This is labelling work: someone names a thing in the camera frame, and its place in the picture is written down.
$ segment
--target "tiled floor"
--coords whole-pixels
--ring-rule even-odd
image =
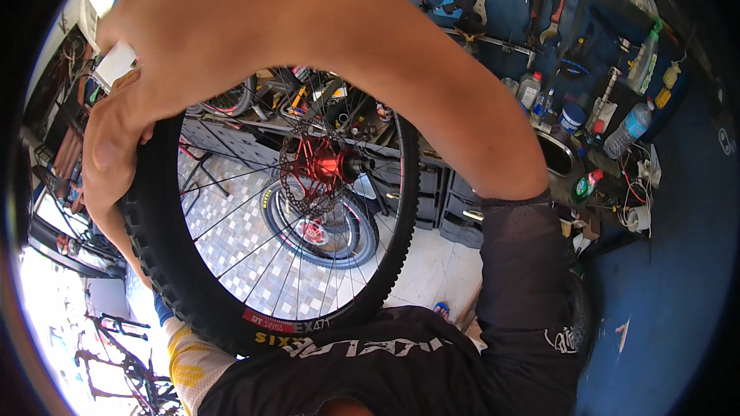
[[[195,166],[193,159],[180,152],[182,181]],[[251,172],[243,164],[217,156],[210,158],[205,167],[217,180]],[[210,183],[202,171],[193,180],[200,186]],[[209,269],[216,276],[223,274],[220,280],[224,286],[239,300],[248,298],[250,307],[267,315],[309,319],[344,305],[372,277],[391,236],[394,218],[378,215],[375,219],[381,244],[376,257],[359,269],[319,267],[297,258],[272,238],[265,226],[261,205],[269,185],[266,172],[249,173],[222,185],[231,193],[227,199],[216,187],[202,189],[186,217],[190,233],[197,238],[195,244]],[[183,201],[183,210],[190,206],[193,195],[190,193]],[[436,230],[416,229],[409,256],[386,305],[432,307],[443,300],[454,320],[480,282],[480,267],[477,250],[449,242]]]

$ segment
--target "drawer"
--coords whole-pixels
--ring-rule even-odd
[[[380,191],[380,198],[391,208],[391,211],[396,213],[398,211],[400,189],[395,185],[388,185],[380,180],[376,180],[375,184],[378,187],[378,191]],[[434,222],[435,202],[436,200],[433,196],[419,195],[417,219]]]
[[[480,222],[483,221],[483,214],[481,213],[480,206],[474,202],[467,201],[466,199],[460,199],[452,193],[449,193],[448,195],[445,212],[451,213],[471,224],[480,225]]]
[[[450,191],[470,202],[480,202],[478,195],[473,192],[473,187],[457,172],[453,172],[450,178]]]
[[[451,213],[445,213],[439,223],[439,235],[449,241],[480,249],[483,245],[483,228]]]
[[[396,185],[401,183],[401,163],[391,162],[386,164],[381,161],[382,160],[379,159],[376,160],[376,162],[383,165],[372,171],[372,175],[383,180],[385,183]],[[435,194],[437,192],[439,168],[437,166],[424,163],[421,163],[419,167],[419,192],[431,195]]]

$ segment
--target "black t-shirt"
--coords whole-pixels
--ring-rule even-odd
[[[230,366],[198,414],[308,415],[334,398],[375,416],[568,414],[579,364],[563,279],[568,245],[549,195],[486,199],[483,215],[481,354],[431,310],[385,309],[363,326]]]

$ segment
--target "bicycle wheel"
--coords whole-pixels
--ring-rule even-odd
[[[200,102],[197,106],[219,116],[240,116],[252,106],[252,95],[255,88],[257,88],[257,77],[252,76],[238,86]],[[191,108],[189,112],[197,114]]]
[[[134,251],[166,305],[201,337],[242,356],[374,315],[397,279],[414,227],[419,147],[412,125],[400,117],[394,120],[397,149],[390,151],[352,134],[340,138],[326,126],[321,130],[316,120],[286,121],[293,131],[283,142],[272,140],[275,150],[281,149],[280,162],[255,168],[254,160],[246,161],[231,149],[231,162],[224,162],[232,170],[223,172],[221,184],[229,187],[232,199],[221,199],[215,188],[203,185],[203,208],[187,218],[180,207],[177,174],[183,116],[158,122],[153,138],[138,150],[133,185],[121,200]],[[196,127],[208,135],[223,134],[224,145],[238,141],[225,127],[188,122],[199,122]],[[313,128],[309,122],[322,133],[307,132]],[[265,143],[271,138],[264,137]],[[359,199],[351,191],[360,174],[380,169],[397,171],[400,184],[397,208],[386,216],[371,211],[377,208],[371,199]],[[310,183],[306,193],[286,189],[292,173]],[[267,222],[257,205],[266,197],[272,206],[265,196],[270,187],[280,191],[279,199],[272,193],[275,205],[291,207],[285,213],[271,207],[275,212]],[[220,205],[213,208],[215,202]],[[328,228],[347,236],[344,247],[322,251],[291,235],[300,221],[309,225],[327,214],[333,222]],[[237,250],[236,245],[244,246]]]
[[[355,195],[341,199],[330,212],[302,218],[276,181],[262,200],[265,224],[292,253],[320,267],[359,268],[378,247],[378,229]]]

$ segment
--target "blue container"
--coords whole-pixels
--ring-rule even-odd
[[[558,122],[560,122],[562,130],[569,134],[575,134],[584,121],[586,121],[586,115],[580,106],[573,102],[563,104],[562,113],[560,113],[560,117],[558,117]]]

